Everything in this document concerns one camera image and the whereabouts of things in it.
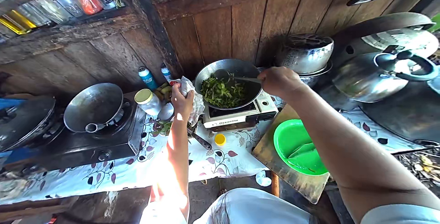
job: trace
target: metal spatula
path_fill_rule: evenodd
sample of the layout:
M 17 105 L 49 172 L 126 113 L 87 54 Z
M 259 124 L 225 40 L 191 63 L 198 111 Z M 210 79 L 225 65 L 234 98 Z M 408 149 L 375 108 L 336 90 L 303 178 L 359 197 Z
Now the metal spatula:
M 225 69 L 218 69 L 217 71 L 215 71 L 214 76 L 219 80 L 223 79 L 225 82 L 227 82 L 230 78 L 233 78 L 235 80 L 246 80 L 261 84 L 261 80 L 257 78 L 235 77 L 233 75 L 230 75 L 229 72 Z

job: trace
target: hand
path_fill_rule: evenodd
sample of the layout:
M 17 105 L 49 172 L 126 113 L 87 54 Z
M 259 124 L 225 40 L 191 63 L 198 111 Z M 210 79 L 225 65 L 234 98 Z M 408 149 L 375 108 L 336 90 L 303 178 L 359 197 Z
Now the hand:
M 173 94 L 171 95 L 171 103 L 174 107 L 174 115 L 177 120 L 183 120 L 188 122 L 192 111 L 192 104 L 194 100 L 194 91 L 188 92 L 188 96 L 185 98 L 179 92 L 180 83 L 175 83 L 172 86 Z
M 286 67 L 266 69 L 257 78 L 261 80 L 261 86 L 265 92 L 281 98 L 292 91 L 308 87 L 297 73 Z

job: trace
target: yellow bottle cap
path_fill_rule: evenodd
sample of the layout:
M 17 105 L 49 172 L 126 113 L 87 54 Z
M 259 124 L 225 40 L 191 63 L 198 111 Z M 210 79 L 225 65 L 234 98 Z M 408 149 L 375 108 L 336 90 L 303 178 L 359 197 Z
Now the yellow bottle cap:
M 223 146 L 226 143 L 226 137 L 224 137 L 223 134 L 217 134 L 216 137 L 214 138 L 214 141 L 216 142 L 217 145 Z

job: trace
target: green plastic bowl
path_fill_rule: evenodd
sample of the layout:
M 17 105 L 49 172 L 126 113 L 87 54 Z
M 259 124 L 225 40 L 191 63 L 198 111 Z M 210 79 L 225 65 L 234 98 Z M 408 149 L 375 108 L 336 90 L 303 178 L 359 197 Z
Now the green plastic bowl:
M 293 170 L 312 176 L 328 172 L 301 120 L 281 123 L 274 133 L 274 145 L 284 163 Z

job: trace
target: gas stove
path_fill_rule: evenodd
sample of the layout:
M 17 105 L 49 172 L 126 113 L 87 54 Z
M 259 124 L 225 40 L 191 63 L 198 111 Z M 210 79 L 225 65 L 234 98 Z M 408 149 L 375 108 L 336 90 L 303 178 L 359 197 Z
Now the gas stove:
M 146 113 L 124 94 L 123 115 L 115 125 L 95 133 L 76 133 L 63 124 L 62 114 L 42 137 L 14 149 L 6 170 L 50 171 L 135 156 L 140 149 Z
M 203 126 L 213 132 L 251 128 L 260 121 L 273 119 L 277 113 L 271 96 L 261 91 L 252 103 L 239 109 L 214 109 L 205 103 Z

